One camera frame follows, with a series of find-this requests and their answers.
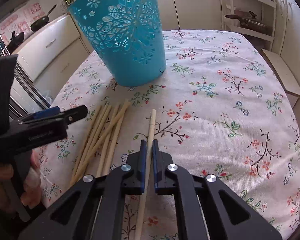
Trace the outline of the black wok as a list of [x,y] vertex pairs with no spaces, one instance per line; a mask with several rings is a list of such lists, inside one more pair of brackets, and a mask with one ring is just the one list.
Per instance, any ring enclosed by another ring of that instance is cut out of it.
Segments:
[[25,33],[22,31],[18,35],[15,34],[15,31],[12,32],[11,41],[7,46],[7,50],[12,54],[24,41]]

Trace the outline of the floral white tablecloth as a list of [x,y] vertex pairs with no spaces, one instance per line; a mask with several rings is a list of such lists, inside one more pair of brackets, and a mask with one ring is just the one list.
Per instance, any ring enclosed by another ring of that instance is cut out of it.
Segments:
[[284,89],[242,35],[216,30],[163,34],[166,70],[140,87],[122,87],[96,53],[64,81],[53,104],[88,108],[68,137],[42,147],[42,201],[69,187],[97,115],[130,101],[105,171],[125,164],[148,137],[191,174],[214,174],[265,218],[283,239],[300,225],[300,131]]

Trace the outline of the black frying pan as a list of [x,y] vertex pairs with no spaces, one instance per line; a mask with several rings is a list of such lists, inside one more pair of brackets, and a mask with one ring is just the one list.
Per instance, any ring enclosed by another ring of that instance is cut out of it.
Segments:
[[57,7],[57,4],[55,4],[46,15],[44,15],[43,17],[39,18],[38,20],[34,21],[31,24],[31,30],[33,32],[36,32],[39,29],[41,29],[42,27],[44,27],[45,25],[47,25],[49,23],[49,15],[51,14],[51,12],[54,11],[54,9],[56,7]]

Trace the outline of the small white stool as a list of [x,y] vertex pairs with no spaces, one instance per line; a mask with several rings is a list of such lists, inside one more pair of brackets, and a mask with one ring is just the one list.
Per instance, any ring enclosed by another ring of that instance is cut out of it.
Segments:
[[281,83],[291,107],[294,108],[297,101],[300,99],[300,86],[293,73],[278,54],[262,48],[261,55]]

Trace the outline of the blue perforated plastic basket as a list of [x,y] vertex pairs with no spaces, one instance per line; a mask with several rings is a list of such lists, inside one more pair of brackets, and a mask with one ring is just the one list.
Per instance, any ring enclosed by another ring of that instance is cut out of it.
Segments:
[[68,11],[119,85],[141,86],[165,71],[157,0],[76,0]]

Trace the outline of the black pot on rack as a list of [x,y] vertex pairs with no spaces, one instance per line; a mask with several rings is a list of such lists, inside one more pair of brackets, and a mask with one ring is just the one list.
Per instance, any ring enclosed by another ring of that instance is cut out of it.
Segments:
[[271,28],[261,22],[259,22],[256,17],[257,15],[249,11],[251,17],[241,17],[236,14],[228,14],[225,15],[225,18],[229,18],[232,20],[239,20],[240,26],[245,29],[250,29],[262,34],[270,35]]

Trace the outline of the white storage rack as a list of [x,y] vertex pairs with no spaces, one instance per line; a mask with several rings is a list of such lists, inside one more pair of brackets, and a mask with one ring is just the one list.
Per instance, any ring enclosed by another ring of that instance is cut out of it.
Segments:
[[[276,24],[275,0],[221,0],[222,27],[253,40],[253,45],[271,50]],[[244,20],[254,20],[258,26],[250,28],[246,23],[227,18],[236,15]]]

